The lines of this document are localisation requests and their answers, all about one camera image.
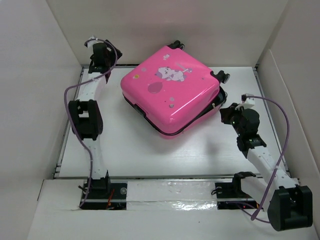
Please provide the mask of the pink hard-shell suitcase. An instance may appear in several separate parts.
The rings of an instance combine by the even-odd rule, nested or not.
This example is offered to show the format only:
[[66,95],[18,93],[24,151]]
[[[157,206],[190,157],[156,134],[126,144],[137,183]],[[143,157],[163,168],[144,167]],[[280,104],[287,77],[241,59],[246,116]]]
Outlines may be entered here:
[[230,74],[214,72],[184,48],[179,40],[162,47],[120,82],[124,99],[167,139],[214,115],[227,100],[221,85]]

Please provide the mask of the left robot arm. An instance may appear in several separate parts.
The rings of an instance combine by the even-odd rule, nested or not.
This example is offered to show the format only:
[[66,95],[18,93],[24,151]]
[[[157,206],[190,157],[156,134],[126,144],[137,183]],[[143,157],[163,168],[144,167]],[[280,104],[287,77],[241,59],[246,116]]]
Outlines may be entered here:
[[92,50],[88,79],[75,85],[83,89],[75,100],[65,100],[64,105],[71,130],[89,156],[89,175],[87,182],[81,186],[83,199],[87,200],[95,194],[104,199],[112,193],[112,189],[102,157],[100,136],[104,124],[98,99],[122,53],[108,40],[94,36],[84,45]]

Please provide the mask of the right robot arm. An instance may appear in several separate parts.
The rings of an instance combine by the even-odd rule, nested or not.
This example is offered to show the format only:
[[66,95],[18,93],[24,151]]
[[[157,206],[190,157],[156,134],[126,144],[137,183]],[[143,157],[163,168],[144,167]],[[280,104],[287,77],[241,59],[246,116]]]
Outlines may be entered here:
[[260,115],[247,103],[233,103],[221,108],[221,122],[231,125],[237,134],[240,152],[254,165],[262,179],[252,172],[234,175],[231,191],[237,197],[247,194],[266,211],[274,230],[280,232],[311,227],[313,224],[313,194],[291,178],[271,156],[258,134]]

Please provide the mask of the white foam block rail cover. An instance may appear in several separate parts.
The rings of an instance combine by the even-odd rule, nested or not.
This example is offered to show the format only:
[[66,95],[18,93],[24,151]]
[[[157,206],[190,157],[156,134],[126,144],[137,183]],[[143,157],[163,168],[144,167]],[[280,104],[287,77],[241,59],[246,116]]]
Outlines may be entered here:
[[216,211],[212,180],[140,180],[127,183],[128,211]]

